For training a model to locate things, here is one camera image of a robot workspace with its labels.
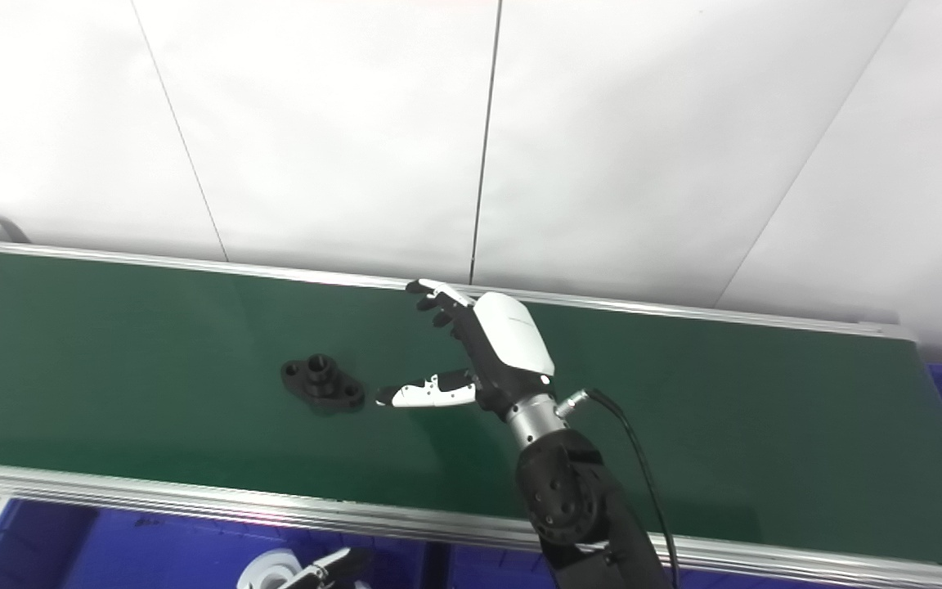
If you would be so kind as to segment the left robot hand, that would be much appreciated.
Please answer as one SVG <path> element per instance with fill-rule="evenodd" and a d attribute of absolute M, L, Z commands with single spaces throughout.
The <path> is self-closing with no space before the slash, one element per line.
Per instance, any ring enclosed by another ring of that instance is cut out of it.
<path fill-rule="evenodd" d="M 370 588 L 364 579 L 376 552 L 367 547 L 344 547 L 304 566 L 278 588 Z"/>

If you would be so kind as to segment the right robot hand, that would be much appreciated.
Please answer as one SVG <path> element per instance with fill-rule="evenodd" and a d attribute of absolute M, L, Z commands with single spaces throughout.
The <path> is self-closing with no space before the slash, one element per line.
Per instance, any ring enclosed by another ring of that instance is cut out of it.
<path fill-rule="evenodd" d="M 538 325 L 519 299 L 502 292 L 477 298 L 429 279 L 406 284 L 419 295 L 416 309 L 434 310 L 433 325 L 450 327 L 466 352 L 466 369 L 389 385 L 377 395 L 381 407 L 454 407 L 475 403 L 505 419 L 517 403 L 550 392 L 554 361 Z"/>

